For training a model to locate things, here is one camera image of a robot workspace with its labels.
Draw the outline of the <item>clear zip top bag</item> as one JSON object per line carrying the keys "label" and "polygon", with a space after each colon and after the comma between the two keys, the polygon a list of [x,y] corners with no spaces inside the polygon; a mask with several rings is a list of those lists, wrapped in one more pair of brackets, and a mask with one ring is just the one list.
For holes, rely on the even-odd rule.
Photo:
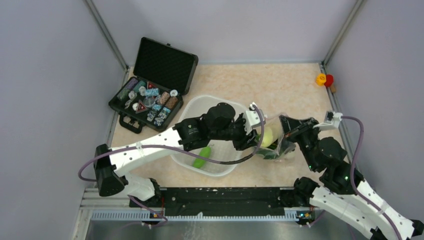
{"label": "clear zip top bag", "polygon": [[[283,133],[283,128],[282,128],[282,124],[280,122],[279,116],[283,115],[283,116],[288,116],[285,112],[281,112],[278,115],[266,118],[266,124],[264,125],[264,127],[269,127],[272,129],[273,131],[273,136],[274,136],[274,142],[269,146],[266,147],[268,149],[271,150],[275,150],[277,148],[283,147],[283,146],[293,146],[296,148],[296,145],[290,141],[287,141],[286,139],[284,139],[284,133]],[[289,154],[289,157],[284,158],[283,160],[268,160],[268,161],[274,161],[274,162],[292,162],[294,161],[296,156],[295,150],[293,152],[291,152]]]}

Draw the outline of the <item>white radish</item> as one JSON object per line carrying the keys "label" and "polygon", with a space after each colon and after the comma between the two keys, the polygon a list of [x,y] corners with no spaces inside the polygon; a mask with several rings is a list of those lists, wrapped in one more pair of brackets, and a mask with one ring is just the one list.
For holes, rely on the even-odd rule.
{"label": "white radish", "polygon": [[265,127],[262,135],[263,138],[260,147],[268,148],[275,141],[273,130],[270,127]]}

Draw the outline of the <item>green bok choy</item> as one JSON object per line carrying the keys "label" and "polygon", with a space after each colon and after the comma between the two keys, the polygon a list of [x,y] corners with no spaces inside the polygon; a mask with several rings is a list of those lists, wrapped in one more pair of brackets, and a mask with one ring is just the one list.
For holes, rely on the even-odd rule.
{"label": "green bok choy", "polygon": [[264,160],[280,161],[289,157],[289,154],[292,153],[294,150],[295,147],[291,145],[282,146],[276,149],[261,148],[256,152],[256,155],[260,156]]}

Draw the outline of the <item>light green small cucumber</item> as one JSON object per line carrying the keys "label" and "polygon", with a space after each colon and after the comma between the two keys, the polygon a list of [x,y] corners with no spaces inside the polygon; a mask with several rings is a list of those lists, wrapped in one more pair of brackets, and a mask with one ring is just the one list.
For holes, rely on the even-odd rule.
{"label": "light green small cucumber", "polygon": [[211,155],[211,151],[212,151],[212,148],[210,146],[206,146],[206,147],[202,148],[201,151],[198,154],[200,156],[200,158],[197,157],[193,161],[191,166],[196,168],[196,169],[202,168],[205,165],[205,163],[207,162],[206,160],[204,160],[204,158],[209,158],[210,155]]}

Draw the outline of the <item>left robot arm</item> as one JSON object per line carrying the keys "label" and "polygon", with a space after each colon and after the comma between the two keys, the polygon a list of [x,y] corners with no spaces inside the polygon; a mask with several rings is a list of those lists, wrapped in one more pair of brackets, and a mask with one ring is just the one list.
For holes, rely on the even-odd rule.
{"label": "left robot arm", "polygon": [[93,159],[98,194],[111,197],[122,193],[154,207],[161,198],[159,185],[152,178],[132,176],[132,170],[175,152],[194,156],[193,150],[206,147],[212,140],[231,141],[237,151],[253,146],[258,149],[262,142],[256,140],[256,127],[263,131],[265,123],[255,103],[236,117],[234,108],[221,102],[207,113],[185,118],[145,140],[117,148],[100,145]]}

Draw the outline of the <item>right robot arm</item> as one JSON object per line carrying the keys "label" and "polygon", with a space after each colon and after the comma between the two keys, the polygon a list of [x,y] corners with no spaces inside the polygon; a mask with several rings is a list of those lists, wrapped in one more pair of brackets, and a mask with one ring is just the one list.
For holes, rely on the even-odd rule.
{"label": "right robot arm", "polygon": [[[283,138],[298,144],[312,172],[321,173],[319,183],[308,177],[294,182],[293,200],[299,206],[311,204],[343,220],[369,240],[410,240],[421,236],[424,224],[402,216],[371,187],[356,168],[364,137],[364,125],[356,117],[329,111],[324,122],[315,118],[295,119],[280,116]],[[347,151],[333,137],[319,138],[343,120],[359,125],[359,139],[350,163]]]}

